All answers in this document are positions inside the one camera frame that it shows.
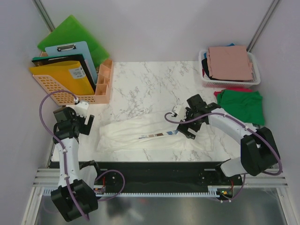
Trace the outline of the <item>white printed t shirt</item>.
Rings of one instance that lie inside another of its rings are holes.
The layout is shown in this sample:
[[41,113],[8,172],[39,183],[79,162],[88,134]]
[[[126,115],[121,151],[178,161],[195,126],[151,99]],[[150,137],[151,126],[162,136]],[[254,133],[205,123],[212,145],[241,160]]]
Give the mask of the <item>white printed t shirt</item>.
[[164,112],[142,114],[99,128],[97,152],[119,150],[206,150],[211,151],[212,131],[203,125],[188,139],[177,124],[164,119]]

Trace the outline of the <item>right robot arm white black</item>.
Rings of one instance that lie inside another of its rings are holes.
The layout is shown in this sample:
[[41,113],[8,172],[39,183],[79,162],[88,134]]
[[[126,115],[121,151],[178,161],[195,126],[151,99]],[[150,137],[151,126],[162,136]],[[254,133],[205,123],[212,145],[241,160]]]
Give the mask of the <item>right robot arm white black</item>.
[[282,172],[280,155],[272,132],[266,128],[248,126],[228,114],[216,103],[207,104],[200,95],[187,100],[187,107],[180,105],[172,109],[172,116],[180,121],[177,130],[188,139],[195,139],[195,133],[202,125],[211,125],[230,136],[240,145],[240,156],[223,162],[215,172],[215,180],[226,184],[234,175],[250,174],[257,176],[267,173],[267,169],[278,165],[278,175]]

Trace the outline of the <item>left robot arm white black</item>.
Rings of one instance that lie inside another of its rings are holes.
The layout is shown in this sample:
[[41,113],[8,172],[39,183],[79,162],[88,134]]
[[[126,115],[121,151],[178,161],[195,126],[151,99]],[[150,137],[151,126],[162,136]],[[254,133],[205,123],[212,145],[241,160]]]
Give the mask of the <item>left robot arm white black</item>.
[[79,217],[89,220],[89,213],[98,209],[94,184],[99,184],[103,173],[97,169],[95,161],[80,164],[78,159],[79,135],[88,135],[94,117],[91,115],[85,124],[70,107],[54,111],[56,124],[53,128],[53,141],[60,157],[60,176],[56,190],[51,192],[51,200],[59,213],[67,221]]

